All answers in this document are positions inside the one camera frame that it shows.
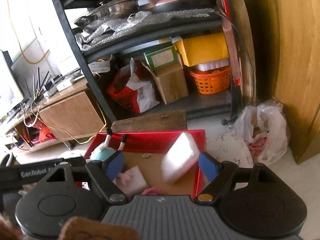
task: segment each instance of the metal screw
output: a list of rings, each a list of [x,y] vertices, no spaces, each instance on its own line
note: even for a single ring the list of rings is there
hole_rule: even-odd
[[[121,202],[125,200],[125,195],[123,194],[113,194],[109,198],[112,202]]]
[[[213,200],[213,196],[210,194],[200,194],[197,198],[201,202],[210,202]]]

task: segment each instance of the white floor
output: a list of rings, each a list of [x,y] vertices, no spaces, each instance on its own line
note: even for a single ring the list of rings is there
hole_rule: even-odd
[[[207,150],[210,151],[210,138],[223,134],[227,127],[220,124],[221,119],[228,118],[228,114],[216,115],[188,121],[188,129],[205,129]],[[79,145],[75,149],[86,150],[90,143]],[[20,157],[21,163],[48,160],[58,157],[68,149],[64,144],[55,145],[47,149]],[[300,165],[297,165],[288,152],[277,163],[270,166],[286,184],[288,184],[306,203],[308,217],[300,236],[305,240],[320,239],[320,155],[317,155]]]

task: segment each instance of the orange basket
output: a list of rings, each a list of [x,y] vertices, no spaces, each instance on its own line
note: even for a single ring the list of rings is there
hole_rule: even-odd
[[[196,85],[201,94],[209,95],[226,90],[230,86],[230,67],[214,70],[211,74],[196,74],[192,70],[190,75],[195,78]]]

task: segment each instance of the wooden cabinet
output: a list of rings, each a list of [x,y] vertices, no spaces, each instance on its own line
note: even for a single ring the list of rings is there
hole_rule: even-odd
[[[320,153],[320,0],[244,0],[257,92],[284,104],[295,161]]]
[[[48,126],[64,129],[75,138],[95,135],[104,121],[96,102],[90,99],[91,91],[87,89],[42,109],[40,117]],[[57,139],[71,139],[63,130],[50,130]]]

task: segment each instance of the white label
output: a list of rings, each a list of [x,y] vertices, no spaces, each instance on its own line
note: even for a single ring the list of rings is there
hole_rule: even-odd
[[[159,54],[153,55],[151,56],[151,59],[155,68],[167,64],[173,61],[172,50],[166,50]]]

